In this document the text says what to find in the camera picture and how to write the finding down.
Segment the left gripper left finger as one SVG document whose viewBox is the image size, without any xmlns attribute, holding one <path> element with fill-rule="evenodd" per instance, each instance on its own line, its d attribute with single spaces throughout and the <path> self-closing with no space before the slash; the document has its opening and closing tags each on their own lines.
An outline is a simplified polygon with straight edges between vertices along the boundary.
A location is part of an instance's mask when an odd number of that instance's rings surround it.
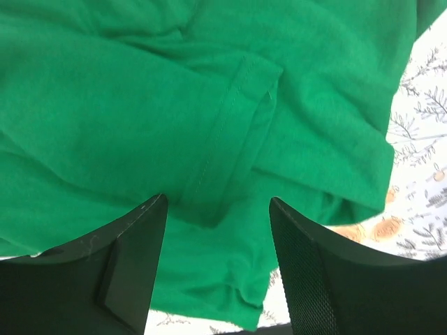
<svg viewBox="0 0 447 335">
<path fill-rule="evenodd" d="M 143 334 L 166 228 L 156 195 L 38 257 L 1 262 L 1 333 Z"/>
</svg>

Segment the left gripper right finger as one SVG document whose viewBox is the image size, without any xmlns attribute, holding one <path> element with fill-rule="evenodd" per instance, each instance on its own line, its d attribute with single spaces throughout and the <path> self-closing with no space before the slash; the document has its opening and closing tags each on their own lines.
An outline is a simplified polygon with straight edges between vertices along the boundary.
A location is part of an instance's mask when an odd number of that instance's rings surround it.
<svg viewBox="0 0 447 335">
<path fill-rule="evenodd" d="M 445 334 L 446 258 L 355 243 L 279 198 L 269 207 L 294 334 Z"/>
</svg>

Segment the green t shirt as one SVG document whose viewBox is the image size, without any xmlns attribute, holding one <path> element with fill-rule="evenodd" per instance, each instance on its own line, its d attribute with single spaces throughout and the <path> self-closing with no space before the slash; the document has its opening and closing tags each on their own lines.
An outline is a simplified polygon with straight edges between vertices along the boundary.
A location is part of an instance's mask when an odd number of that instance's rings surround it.
<svg viewBox="0 0 447 335">
<path fill-rule="evenodd" d="M 152 308 L 255 329 L 273 197 L 383 212 L 393 97 L 445 1 L 2 1 L 1 255 L 42 255 L 157 194 Z"/>
</svg>

